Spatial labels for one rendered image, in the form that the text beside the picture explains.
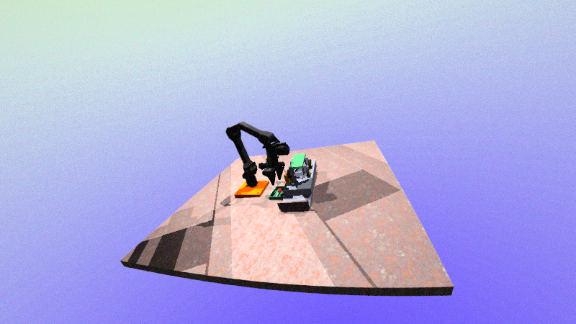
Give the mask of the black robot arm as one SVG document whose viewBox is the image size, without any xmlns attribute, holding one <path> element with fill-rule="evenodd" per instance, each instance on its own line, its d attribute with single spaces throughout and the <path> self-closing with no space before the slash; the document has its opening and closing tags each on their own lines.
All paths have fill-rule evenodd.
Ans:
<svg viewBox="0 0 576 324">
<path fill-rule="evenodd" d="M 243 161 L 243 179 L 246 180 L 246 187 L 255 187 L 257 185 L 256 172 L 257 165 L 256 162 L 251 161 L 246 149 L 244 147 L 243 141 L 241 139 L 241 131 L 245 131 L 248 134 L 254 136 L 258 139 L 260 143 L 264 146 L 262 148 L 266 149 L 267 157 L 271 156 L 286 156 L 289 155 L 290 149 L 286 142 L 280 143 L 280 141 L 274 136 L 274 133 L 269 131 L 260 130 L 254 126 L 247 124 L 246 122 L 239 122 L 237 125 L 228 127 L 226 130 L 226 135 L 230 138 Z M 274 143 L 273 143 L 274 142 Z"/>
</svg>

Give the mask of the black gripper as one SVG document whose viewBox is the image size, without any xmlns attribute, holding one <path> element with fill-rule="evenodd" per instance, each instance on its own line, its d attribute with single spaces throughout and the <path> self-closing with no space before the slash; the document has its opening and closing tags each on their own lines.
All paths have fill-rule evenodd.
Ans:
<svg viewBox="0 0 576 324">
<path fill-rule="evenodd" d="M 269 168 L 265 168 L 262 171 L 262 175 L 268 177 L 271 185 L 274 186 L 276 174 L 278 176 L 278 180 L 281 180 L 282 173 L 284 170 L 285 163 L 283 161 L 278 162 L 278 156 L 271 156 L 267 157 L 267 161 L 269 162 Z M 276 174 L 275 174 L 276 171 Z"/>
</svg>

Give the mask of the white ramp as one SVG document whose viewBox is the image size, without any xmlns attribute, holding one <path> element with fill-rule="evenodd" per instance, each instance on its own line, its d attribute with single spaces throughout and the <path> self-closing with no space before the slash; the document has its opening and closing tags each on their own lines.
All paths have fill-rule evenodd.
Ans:
<svg viewBox="0 0 576 324">
<path fill-rule="evenodd" d="M 301 168 L 294 170 L 290 185 L 284 185 L 284 198 L 277 202 L 280 210 L 310 209 L 316 175 L 316 160 L 312 161 L 310 176 L 304 174 Z"/>
</svg>

